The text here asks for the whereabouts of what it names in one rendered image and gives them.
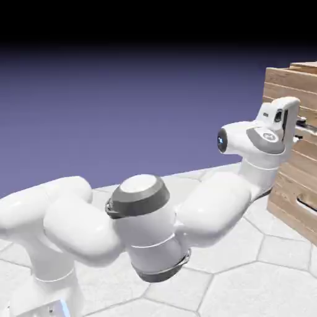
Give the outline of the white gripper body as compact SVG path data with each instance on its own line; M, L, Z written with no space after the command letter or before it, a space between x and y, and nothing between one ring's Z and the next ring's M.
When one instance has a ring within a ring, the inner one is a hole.
M277 110L274 118L274 130L285 146L282 162L286 162L293 147L300 100L297 97L281 97L273 100L272 105Z

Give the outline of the light wood cabinet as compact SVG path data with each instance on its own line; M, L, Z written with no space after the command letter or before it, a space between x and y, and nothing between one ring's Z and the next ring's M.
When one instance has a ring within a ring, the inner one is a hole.
M266 69L263 101L286 96L300 99L300 139L277 174L267 208L317 246L317 61Z

